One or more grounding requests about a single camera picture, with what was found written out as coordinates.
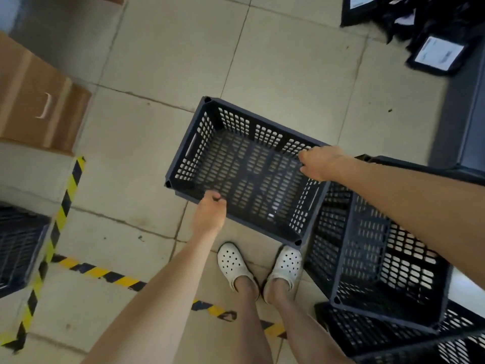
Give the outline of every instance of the person's left hand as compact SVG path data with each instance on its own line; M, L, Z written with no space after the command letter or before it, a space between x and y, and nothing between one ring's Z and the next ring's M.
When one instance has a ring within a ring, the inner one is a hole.
M218 192L207 190L197 206L193 217L192 231L194 235L216 236L221 231L226 220L227 202Z

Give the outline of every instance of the hazard tape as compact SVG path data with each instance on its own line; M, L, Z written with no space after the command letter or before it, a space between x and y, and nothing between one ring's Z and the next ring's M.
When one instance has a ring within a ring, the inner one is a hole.
M22 312L22 321L20 323L20 327L18 328L15 337L9 333L0 334L0 346L5 346L6 348L13 349L14 351L19 351L23 349L25 345L27 333L32 325L33 314L35 313L35 308L39 302L40 290L45 280L48 264L51 262L52 257L54 256L54 251L59 241L59 237L61 236L61 231L64 229L67 214L69 213L72 200L74 199L74 195L78 189L79 180L81 179L85 164L86 160L84 157L76 158L76 163L74 164L74 169L72 170L72 173L67 181L67 189L64 193L61 207L56 215L51 235L46 241L47 249L45 257L40 263L39 268L33 273L33 288L31 294L29 295L29 299L27 300L27 306Z
M146 282L134 279L133 277L100 268L93 264L81 263L74 258L65 257L64 255L60 254L54 254L51 263L57 263L64 268L70 269L71 271L76 271L82 273L83 275L91 276L95 279L103 279L106 282L114 283L136 292L141 291L142 288L144 288L147 284ZM197 299L193 301L191 309L195 312L207 311L212 317L219 318L227 322L234 322L238 316L237 312L235 311L228 311L217 305ZM260 319L260 321L264 332L269 337L287 338L285 328L282 324L272 323L262 319Z

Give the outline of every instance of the white plastic handle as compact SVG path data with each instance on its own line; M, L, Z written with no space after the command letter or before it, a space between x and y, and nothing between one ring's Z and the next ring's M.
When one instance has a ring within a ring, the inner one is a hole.
M47 112L49 112L49 108L51 107L52 96L47 92L45 92L45 94L47 95L47 102L45 103L44 110L42 111L42 115L36 116L35 117L36 119L45 119L45 117L47 116Z

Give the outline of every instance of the pile of black packages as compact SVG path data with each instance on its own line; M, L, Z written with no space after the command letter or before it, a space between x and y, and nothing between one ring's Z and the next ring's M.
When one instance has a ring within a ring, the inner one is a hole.
M407 66L450 76L482 39L473 28L485 21L485 0L343 0L341 27L371 21L387 43L410 41Z

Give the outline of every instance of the person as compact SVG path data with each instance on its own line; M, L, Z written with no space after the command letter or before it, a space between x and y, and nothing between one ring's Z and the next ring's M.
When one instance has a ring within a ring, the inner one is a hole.
M429 248L485 288L485 188L396 167L368 164L336 146L299 153L301 171L318 181L337 181L412 232ZM98 339L83 364L172 363L210 248L226 218L226 201L207 191L193 218L193 236L124 308ZM272 362L256 310L259 286L233 243L223 244L218 264L239 294L236 364ZM289 297L302 268L298 251L286 246L264 285L299 364L352 363L329 333Z

